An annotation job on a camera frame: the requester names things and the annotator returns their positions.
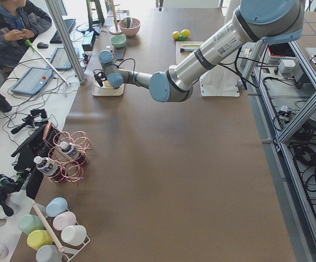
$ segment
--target green bowl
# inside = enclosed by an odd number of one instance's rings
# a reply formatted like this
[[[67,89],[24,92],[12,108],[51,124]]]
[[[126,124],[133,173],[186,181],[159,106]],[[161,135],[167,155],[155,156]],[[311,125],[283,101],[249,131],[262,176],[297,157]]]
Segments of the green bowl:
[[[123,47],[126,44],[126,37],[123,35],[116,35],[110,39],[114,47]]]

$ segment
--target robotic arm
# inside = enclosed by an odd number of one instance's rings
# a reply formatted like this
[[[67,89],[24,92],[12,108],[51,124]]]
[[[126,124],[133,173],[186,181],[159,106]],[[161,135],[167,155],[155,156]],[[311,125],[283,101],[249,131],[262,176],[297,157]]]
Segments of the robotic arm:
[[[113,88],[123,83],[148,88],[158,102],[182,102],[193,81],[247,42],[286,43],[302,34],[305,0],[242,0],[232,19],[180,64],[153,75],[119,69],[108,50],[99,54],[103,74]]]

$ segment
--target dark jacket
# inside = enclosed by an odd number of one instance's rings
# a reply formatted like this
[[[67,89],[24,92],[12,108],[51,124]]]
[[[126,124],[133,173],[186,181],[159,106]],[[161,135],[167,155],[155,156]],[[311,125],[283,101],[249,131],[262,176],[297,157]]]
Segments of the dark jacket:
[[[15,67],[28,47],[23,40],[7,42],[4,35],[13,29],[29,29],[35,37],[51,27],[48,14],[27,0],[23,8],[18,8],[18,16],[12,16],[0,4],[0,65]]]

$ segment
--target yellow cup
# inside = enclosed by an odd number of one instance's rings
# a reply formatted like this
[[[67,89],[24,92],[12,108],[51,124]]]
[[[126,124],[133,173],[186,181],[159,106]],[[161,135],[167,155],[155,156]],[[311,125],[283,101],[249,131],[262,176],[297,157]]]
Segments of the yellow cup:
[[[34,230],[28,235],[27,244],[36,251],[44,246],[51,245],[53,242],[47,230]]]

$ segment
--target computer mouse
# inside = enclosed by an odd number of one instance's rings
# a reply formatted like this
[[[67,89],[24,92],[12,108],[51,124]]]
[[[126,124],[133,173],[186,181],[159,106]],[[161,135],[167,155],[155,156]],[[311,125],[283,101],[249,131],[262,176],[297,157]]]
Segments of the computer mouse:
[[[39,43],[37,44],[37,48],[39,48],[39,49],[46,49],[46,48],[48,48],[48,47],[49,47],[49,44],[44,43],[44,42],[39,42]]]

